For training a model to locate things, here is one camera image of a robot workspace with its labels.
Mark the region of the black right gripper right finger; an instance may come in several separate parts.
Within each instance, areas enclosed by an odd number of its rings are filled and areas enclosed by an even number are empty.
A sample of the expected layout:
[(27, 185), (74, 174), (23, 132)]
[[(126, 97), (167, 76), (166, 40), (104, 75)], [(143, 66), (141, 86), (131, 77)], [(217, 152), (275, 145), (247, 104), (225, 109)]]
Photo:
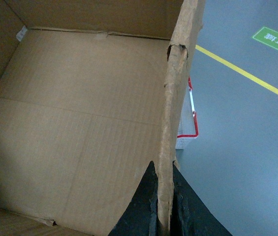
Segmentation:
[(211, 214), (178, 168), (173, 165), (174, 198), (170, 222), (172, 236), (230, 236)]

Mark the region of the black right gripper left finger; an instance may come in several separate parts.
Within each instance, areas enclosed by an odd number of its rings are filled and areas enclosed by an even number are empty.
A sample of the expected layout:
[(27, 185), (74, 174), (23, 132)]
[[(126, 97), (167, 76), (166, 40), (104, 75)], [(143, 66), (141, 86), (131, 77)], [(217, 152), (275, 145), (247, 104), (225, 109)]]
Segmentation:
[(157, 235), (158, 178), (151, 161), (125, 212), (110, 231), (110, 236)]

